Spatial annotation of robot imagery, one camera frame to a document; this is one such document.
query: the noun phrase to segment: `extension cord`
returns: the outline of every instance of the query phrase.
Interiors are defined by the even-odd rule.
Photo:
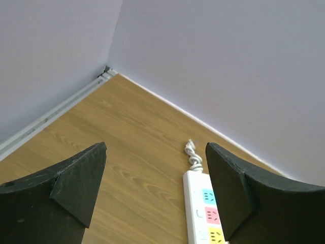
[[[183,175],[187,235],[189,244],[225,244],[210,176],[202,173],[202,158],[189,140],[185,152],[191,169]]]

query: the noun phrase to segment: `power cord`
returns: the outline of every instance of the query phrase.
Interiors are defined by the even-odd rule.
[[[189,168],[192,171],[195,172],[203,172],[203,167],[202,167],[202,158],[195,153],[195,144],[194,142],[189,139],[188,143],[185,145],[185,152],[187,155],[189,155],[189,163],[192,164],[192,166]]]

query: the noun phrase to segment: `wood grain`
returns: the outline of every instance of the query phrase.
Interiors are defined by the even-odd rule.
[[[189,138],[199,140],[202,156],[207,142],[217,142],[261,165],[117,75],[1,161],[0,183],[104,141],[106,169],[83,243],[187,243],[182,175]]]

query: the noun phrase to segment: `white edge trim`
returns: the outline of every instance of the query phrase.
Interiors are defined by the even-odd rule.
[[[41,132],[44,128],[49,126],[60,116],[65,114],[68,110],[74,107],[81,100],[86,98],[93,91],[98,89],[100,86],[105,84],[110,78],[116,75],[117,72],[109,70],[108,72],[99,76],[96,80],[92,81],[73,95],[59,103],[51,110],[25,126],[23,129],[18,131],[16,134],[0,143],[0,161],[6,158],[8,155],[13,153],[16,149],[21,147],[24,143],[32,139],[35,135]]]
[[[128,79],[129,81],[131,81],[132,83],[134,83],[135,85],[139,86],[140,88],[142,88],[143,90],[149,92],[150,94],[154,95],[155,97],[157,97],[158,99],[162,100],[163,102],[167,103],[168,105],[172,106],[173,108],[177,109],[178,111],[180,111],[181,113],[185,114],[186,116],[190,117],[191,119],[193,119],[194,121],[196,121],[197,123],[199,123],[200,125],[204,126],[205,128],[207,128],[208,130],[212,131],[213,133],[217,134],[219,137],[221,137],[222,139],[224,139],[225,141],[229,142],[230,144],[234,145],[235,147],[237,147],[239,150],[247,153],[248,155],[250,155],[251,157],[255,158],[256,160],[258,160],[259,162],[261,162],[262,164],[270,167],[271,169],[279,172],[280,174],[282,174],[284,177],[289,178],[289,179],[293,179],[296,180],[294,177],[292,177],[291,175],[288,175],[286,173],[284,173],[282,170],[279,170],[278,168],[274,167],[273,165],[267,163],[266,161],[264,161],[263,159],[261,159],[260,157],[258,157],[257,155],[253,154],[252,152],[250,152],[249,150],[247,150],[246,148],[244,148],[243,146],[241,146],[240,144],[238,144],[237,142],[235,142],[234,140],[232,140],[231,138],[229,138],[228,136],[224,135],[223,133],[221,133],[220,131],[216,130],[215,128],[213,128],[212,126],[208,125],[207,123],[203,122],[202,120],[200,120],[199,118],[195,117],[194,115],[192,115],[191,113],[185,111],[184,109],[180,108],[179,106],[177,106],[176,104],[168,101],[167,99],[163,98],[162,96],[158,95],[157,93],[145,88],[144,86],[138,84],[137,82],[135,82],[134,80],[130,79],[129,77],[127,77],[126,75],[123,75],[121,73],[119,73],[119,75],[123,76],[124,78]]]

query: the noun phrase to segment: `colored square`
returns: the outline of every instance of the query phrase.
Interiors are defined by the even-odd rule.
[[[217,205],[213,190],[202,189],[203,200],[205,204]]]
[[[224,244],[224,237],[222,229],[209,228],[210,244]]]
[[[205,216],[210,224],[221,225],[218,210],[214,207],[205,207]]]

